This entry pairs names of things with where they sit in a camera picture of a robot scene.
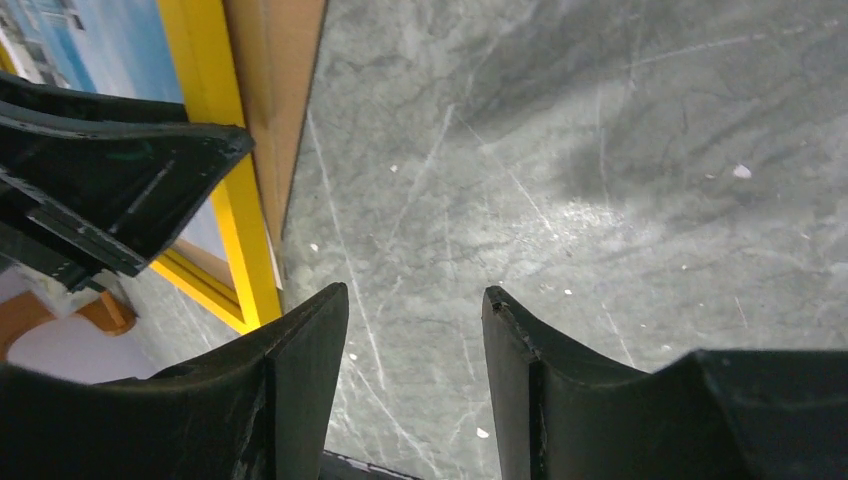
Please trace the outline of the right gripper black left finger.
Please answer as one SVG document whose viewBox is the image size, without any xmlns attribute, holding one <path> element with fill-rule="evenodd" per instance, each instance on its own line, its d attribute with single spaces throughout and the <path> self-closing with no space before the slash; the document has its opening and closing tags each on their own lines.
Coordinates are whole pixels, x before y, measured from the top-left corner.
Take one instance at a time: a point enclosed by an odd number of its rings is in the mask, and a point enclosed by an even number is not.
<svg viewBox="0 0 848 480">
<path fill-rule="evenodd" d="M 346 342 L 333 283 L 282 318 L 147 379 L 1 367 L 5 479 L 315 479 Z"/>
</svg>

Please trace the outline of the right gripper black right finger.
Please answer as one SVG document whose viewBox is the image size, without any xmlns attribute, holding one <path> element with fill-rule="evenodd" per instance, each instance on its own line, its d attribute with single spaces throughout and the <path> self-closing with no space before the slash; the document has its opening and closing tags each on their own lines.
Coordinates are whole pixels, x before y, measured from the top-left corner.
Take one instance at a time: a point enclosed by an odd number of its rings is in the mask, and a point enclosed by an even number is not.
<svg viewBox="0 0 848 480">
<path fill-rule="evenodd" d="M 506 479 L 843 479 L 843 350 L 695 350 L 654 373 L 482 300 Z"/>
</svg>

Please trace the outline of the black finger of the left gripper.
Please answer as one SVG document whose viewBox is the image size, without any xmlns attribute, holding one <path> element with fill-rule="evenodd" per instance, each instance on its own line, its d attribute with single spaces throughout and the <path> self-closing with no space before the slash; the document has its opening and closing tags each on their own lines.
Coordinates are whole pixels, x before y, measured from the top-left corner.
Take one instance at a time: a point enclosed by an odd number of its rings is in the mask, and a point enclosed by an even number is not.
<svg viewBox="0 0 848 480">
<path fill-rule="evenodd" d="M 177 103 L 1 76 L 1 263 L 103 291 L 169 248 L 252 151 Z"/>
</svg>

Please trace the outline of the building and sky photo print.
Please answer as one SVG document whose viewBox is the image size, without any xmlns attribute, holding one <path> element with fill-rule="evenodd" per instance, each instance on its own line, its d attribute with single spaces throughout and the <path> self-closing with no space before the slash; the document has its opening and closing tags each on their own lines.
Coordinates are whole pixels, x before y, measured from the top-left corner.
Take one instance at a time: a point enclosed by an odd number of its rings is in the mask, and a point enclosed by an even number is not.
<svg viewBox="0 0 848 480">
<path fill-rule="evenodd" d="M 15 17 L 30 17 L 32 29 L 46 40 L 68 80 L 64 89 L 177 103 L 187 113 L 153 2 L 15 1 L 11 8 Z M 176 240 L 197 241 L 222 253 L 210 195 Z"/>
</svg>

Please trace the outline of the brown cardboard backing board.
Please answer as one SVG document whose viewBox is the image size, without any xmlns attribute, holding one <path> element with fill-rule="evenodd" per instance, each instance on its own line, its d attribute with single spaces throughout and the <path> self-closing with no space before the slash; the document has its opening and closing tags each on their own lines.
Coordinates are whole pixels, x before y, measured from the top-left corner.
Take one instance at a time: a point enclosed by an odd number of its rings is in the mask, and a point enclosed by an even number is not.
<svg viewBox="0 0 848 480">
<path fill-rule="evenodd" d="M 245 175 L 213 196 L 224 252 L 193 240 L 185 254 L 234 288 L 278 284 L 282 231 L 317 50 L 324 1 L 163 1 L 160 4 L 185 104 L 194 121 L 246 127 L 256 145 Z"/>
</svg>

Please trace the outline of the orange wooden shelf rack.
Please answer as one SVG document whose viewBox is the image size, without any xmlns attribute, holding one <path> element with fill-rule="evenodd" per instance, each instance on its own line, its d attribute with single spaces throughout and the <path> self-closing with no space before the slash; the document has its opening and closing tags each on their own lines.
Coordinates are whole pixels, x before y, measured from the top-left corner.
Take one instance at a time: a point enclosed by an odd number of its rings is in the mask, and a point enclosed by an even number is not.
<svg viewBox="0 0 848 480">
<path fill-rule="evenodd" d="M 88 320 L 108 336 L 119 336 L 130 331 L 137 315 L 110 292 L 103 292 L 96 300 L 72 313 Z M 48 322 L 59 319 L 32 292 L 25 292 L 1 304 L 1 361 L 8 360 L 12 345 L 25 333 Z"/>
</svg>

